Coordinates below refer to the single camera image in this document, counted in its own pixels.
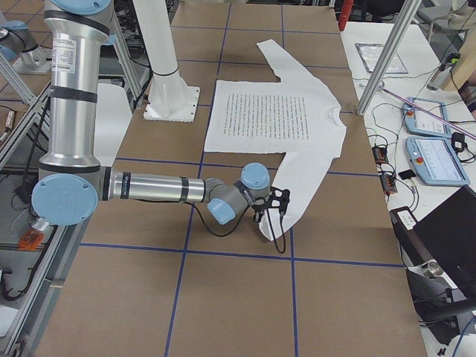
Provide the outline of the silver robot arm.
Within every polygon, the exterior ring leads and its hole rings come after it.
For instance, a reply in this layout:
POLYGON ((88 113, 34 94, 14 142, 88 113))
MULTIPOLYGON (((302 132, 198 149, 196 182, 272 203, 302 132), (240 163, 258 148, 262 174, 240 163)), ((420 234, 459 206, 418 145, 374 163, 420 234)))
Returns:
POLYGON ((1 24, 1 54, 9 61, 19 57, 27 68, 38 68, 47 62, 28 26, 20 20, 1 24))
POLYGON ((89 218, 98 202, 113 198, 144 202, 206 203, 220 224, 247 208, 271 202, 268 170, 245 166, 234 184, 200 179, 119 172, 94 156, 100 49, 110 37, 111 1, 47 1, 45 24, 53 34, 48 152, 39 162, 31 203, 54 225, 89 218))

